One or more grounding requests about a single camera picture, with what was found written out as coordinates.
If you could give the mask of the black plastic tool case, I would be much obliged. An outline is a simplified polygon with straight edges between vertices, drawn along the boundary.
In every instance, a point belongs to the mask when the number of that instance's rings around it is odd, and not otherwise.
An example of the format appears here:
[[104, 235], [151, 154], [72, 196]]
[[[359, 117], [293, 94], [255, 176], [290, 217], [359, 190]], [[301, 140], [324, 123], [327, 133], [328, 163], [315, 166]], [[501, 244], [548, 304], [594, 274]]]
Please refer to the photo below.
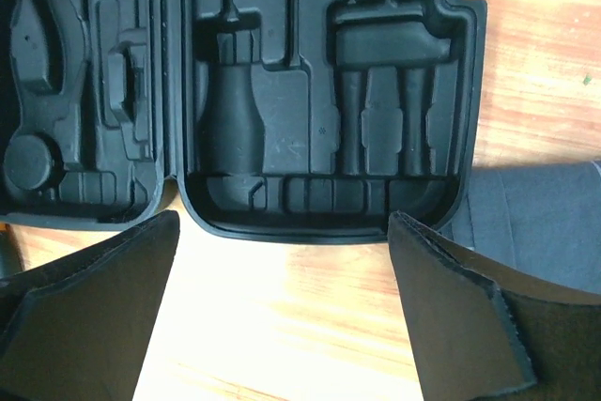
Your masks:
[[385, 240], [470, 178], [484, 0], [1, 0], [1, 218]]

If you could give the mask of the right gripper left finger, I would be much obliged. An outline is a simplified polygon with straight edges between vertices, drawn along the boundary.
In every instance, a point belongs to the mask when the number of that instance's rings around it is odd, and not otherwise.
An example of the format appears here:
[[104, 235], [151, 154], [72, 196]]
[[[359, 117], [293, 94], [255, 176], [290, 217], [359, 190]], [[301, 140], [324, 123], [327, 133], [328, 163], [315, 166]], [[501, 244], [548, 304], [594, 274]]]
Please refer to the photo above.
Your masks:
[[131, 400], [179, 233], [165, 210], [2, 278], [2, 399]]

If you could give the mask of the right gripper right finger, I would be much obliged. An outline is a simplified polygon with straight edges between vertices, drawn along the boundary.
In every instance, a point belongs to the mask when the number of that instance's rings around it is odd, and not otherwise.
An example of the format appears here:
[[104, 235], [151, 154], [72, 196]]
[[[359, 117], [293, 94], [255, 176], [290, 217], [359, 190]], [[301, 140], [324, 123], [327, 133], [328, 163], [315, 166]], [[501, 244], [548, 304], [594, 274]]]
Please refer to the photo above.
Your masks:
[[596, 400], [600, 298], [498, 263], [407, 214], [388, 242], [426, 400]]

